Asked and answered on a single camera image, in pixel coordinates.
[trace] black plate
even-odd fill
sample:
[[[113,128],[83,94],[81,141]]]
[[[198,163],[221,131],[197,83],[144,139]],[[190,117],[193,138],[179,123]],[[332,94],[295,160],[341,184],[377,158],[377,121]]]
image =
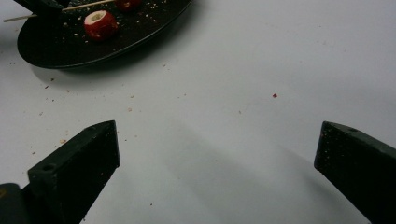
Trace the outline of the black plate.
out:
[[[95,0],[74,0],[83,5]],[[143,0],[135,12],[121,13],[114,3],[63,12],[59,18],[31,18],[18,37],[22,58],[44,68],[71,68],[99,63],[116,57],[158,34],[179,16],[191,0]],[[110,39],[96,43],[85,36],[84,19],[105,9],[119,23],[119,31]]]

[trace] red object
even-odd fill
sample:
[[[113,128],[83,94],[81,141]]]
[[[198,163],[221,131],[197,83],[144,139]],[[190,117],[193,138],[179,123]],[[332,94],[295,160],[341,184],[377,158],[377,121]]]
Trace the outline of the red object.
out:
[[[114,4],[116,4],[116,7],[119,9],[119,11],[122,12],[129,12],[132,10],[137,9],[140,4],[142,3],[142,0],[115,0]]]
[[[95,11],[84,21],[87,36],[94,41],[104,41],[113,36],[119,29],[117,21],[111,13],[105,10]]]

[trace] wooden stick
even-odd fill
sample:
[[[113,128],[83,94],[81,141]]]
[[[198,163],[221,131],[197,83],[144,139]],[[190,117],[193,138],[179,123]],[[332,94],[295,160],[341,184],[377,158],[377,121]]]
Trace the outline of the wooden stick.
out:
[[[81,6],[76,6],[76,7],[66,7],[66,8],[62,9],[62,11],[75,10],[75,9],[79,9],[79,8],[82,8],[82,7],[91,7],[91,6],[95,6],[95,5],[99,5],[99,4],[104,4],[104,3],[109,3],[109,2],[114,2],[114,1],[115,1],[115,0],[103,0],[103,1],[94,2],[94,3],[89,3],[89,4],[85,4],[85,5],[81,5]],[[3,22],[19,21],[19,20],[25,20],[25,19],[29,19],[29,18],[33,18],[33,17],[37,17],[37,15],[36,15],[36,14],[32,14],[32,15],[29,15],[29,16],[21,16],[21,17],[6,19],[6,20],[3,20]]]

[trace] white table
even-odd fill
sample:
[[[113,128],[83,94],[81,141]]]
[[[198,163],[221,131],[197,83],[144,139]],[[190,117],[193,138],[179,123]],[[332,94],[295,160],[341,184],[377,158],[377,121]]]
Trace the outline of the white table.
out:
[[[195,0],[147,45],[72,70],[28,64],[23,21],[1,23],[0,180],[24,187],[62,140],[114,119],[121,167],[84,223],[368,223],[313,161],[323,120],[396,146],[395,12]]]

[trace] tabletop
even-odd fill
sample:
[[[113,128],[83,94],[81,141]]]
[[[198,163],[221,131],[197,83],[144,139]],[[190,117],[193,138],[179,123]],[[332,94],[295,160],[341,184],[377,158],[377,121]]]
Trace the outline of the tabletop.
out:
[[[11,0],[0,12],[29,13]],[[3,22],[0,180],[27,185],[29,168],[114,119],[120,168],[83,223],[368,223],[313,162],[324,120],[396,146],[395,12],[194,0],[139,48],[64,70],[24,61],[24,21]]]

